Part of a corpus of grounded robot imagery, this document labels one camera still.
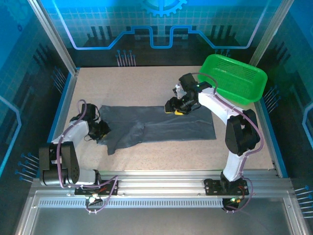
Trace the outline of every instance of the gray towel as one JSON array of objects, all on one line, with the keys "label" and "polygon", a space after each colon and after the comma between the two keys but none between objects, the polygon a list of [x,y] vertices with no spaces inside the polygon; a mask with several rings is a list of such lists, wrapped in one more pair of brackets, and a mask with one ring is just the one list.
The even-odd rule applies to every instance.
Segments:
[{"label": "gray towel", "polygon": [[103,105],[99,112],[111,129],[98,142],[107,145],[108,155],[143,142],[216,139],[211,111],[205,107],[182,116],[166,114],[163,106]]}]

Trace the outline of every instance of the green plastic basket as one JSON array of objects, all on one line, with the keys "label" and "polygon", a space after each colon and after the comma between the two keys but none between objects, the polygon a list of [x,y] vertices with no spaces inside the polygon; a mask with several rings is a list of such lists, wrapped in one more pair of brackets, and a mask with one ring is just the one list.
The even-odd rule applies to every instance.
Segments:
[{"label": "green plastic basket", "polygon": [[[217,80],[220,95],[243,105],[260,100],[268,80],[261,69],[218,54],[209,55],[200,72]],[[206,76],[199,75],[198,79],[215,86]]]}]

